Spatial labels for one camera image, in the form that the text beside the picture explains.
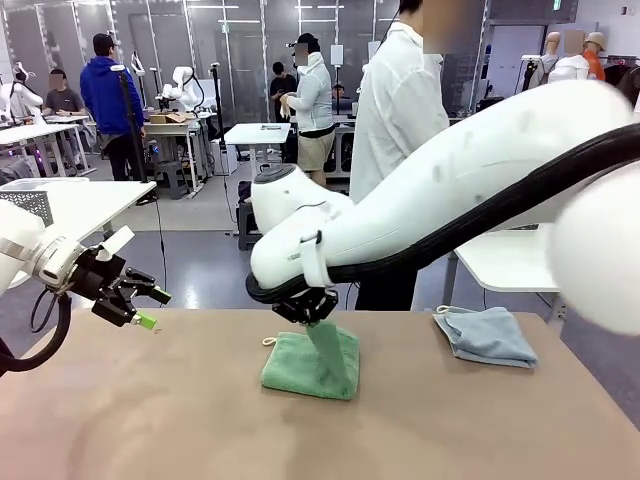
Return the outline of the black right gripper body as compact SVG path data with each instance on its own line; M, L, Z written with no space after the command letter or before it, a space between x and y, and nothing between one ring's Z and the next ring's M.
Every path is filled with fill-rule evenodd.
M331 298L331 290L312 287L287 299L294 309L319 309Z

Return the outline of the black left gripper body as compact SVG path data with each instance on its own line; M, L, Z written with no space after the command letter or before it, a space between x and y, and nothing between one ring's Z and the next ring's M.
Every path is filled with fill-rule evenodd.
M70 291L94 302L91 311L109 323L123 327L134 321L137 313L132 298L134 281L123 272L125 261L113 256L99 260L102 247L90 247L76 259L69 277Z

